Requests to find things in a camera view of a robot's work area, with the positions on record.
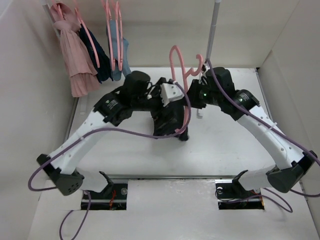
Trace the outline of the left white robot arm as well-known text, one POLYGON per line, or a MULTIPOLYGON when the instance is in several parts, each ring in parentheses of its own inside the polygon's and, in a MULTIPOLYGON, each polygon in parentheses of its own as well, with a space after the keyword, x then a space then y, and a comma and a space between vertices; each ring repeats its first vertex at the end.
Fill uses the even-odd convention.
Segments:
POLYGON ((150 76, 142 71, 127 75, 122 86, 95 103, 84 122, 59 148, 37 157, 39 168, 62 195, 69 196, 79 189, 94 191, 102 199, 111 195, 112 186, 103 173, 90 179, 77 167, 104 134, 120 131, 118 126, 133 112, 152 112, 163 105, 160 96, 148 96, 150 81, 150 76))

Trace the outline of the black trousers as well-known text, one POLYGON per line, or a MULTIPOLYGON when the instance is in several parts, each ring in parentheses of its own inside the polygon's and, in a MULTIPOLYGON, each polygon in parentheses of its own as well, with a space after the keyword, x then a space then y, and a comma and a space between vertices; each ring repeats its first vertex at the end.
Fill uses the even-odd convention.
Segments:
POLYGON ((189 139, 188 130, 176 134, 183 125, 184 120, 188 119, 188 115, 185 115, 185 107, 187 102, 183 97, 180 100, 170 102, 164 106, 161 98, 161 85, 169 84, 171 87, 173 84, 161 77, 153 86, 150 92, 151 99, 147 102, 150 106, 150 114, 153 119, 153 135, 154 136, 168 136, 174 135, 180 141, 185 142, 189 139))

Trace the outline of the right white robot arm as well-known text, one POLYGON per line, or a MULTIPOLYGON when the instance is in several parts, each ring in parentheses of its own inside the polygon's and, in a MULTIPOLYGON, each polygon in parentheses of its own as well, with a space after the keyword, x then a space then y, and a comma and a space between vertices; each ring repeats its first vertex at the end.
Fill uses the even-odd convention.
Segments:
POLYGON ((196 109, 218 106, 247 129, 274 161, 269 167, 240 172, 232 180, 232 193, 243 197, 251 190, 269 187, 281 193, 291 191, 312 167, 316 154, 302 149, 285 136, 250 91, 236 89, 228 69, 209 69, 203 65, 201 73, 201 78, 194 79, 187 92, 191 106, 196 109))

